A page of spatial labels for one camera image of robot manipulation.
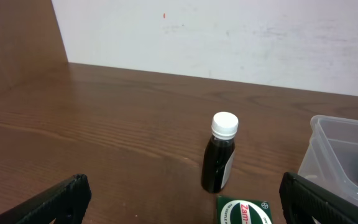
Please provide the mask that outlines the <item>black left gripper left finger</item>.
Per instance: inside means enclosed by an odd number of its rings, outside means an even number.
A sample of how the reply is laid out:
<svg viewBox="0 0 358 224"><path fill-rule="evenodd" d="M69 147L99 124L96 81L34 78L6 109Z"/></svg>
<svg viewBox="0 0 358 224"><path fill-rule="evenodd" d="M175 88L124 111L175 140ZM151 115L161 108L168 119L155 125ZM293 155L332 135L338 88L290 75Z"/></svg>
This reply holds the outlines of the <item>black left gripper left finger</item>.
<svg viewBox="0 0 358 224"><path fill-rule="evenodd" d="M84 174L75 174L0 214L0 224L81 224L91 200Z"/></svg>

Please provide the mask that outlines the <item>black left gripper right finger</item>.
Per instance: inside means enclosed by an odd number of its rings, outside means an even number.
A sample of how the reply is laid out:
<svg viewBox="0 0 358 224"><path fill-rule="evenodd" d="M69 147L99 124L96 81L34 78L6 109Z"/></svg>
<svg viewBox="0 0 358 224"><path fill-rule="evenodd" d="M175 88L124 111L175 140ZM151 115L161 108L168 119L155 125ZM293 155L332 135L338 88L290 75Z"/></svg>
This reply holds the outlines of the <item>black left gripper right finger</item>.
<svg viewBox="0 0 358 224"><path fill-rule="evenodd" d="M358 224L358 206L294 172L284 173L279 194L288 224Z"/></svg>

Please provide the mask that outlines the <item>clear plastic container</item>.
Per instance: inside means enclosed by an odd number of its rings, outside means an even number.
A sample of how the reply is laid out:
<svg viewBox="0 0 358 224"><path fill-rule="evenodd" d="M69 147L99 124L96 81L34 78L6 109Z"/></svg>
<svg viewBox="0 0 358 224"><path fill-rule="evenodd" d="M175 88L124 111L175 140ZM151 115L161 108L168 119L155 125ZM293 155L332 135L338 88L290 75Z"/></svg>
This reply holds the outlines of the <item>clear plastic container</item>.
<svg viewBox="0 0 358 224"><path fill-rule="evenodd" d="M358 206L358 120L312 117L298 175Z"/></svg>

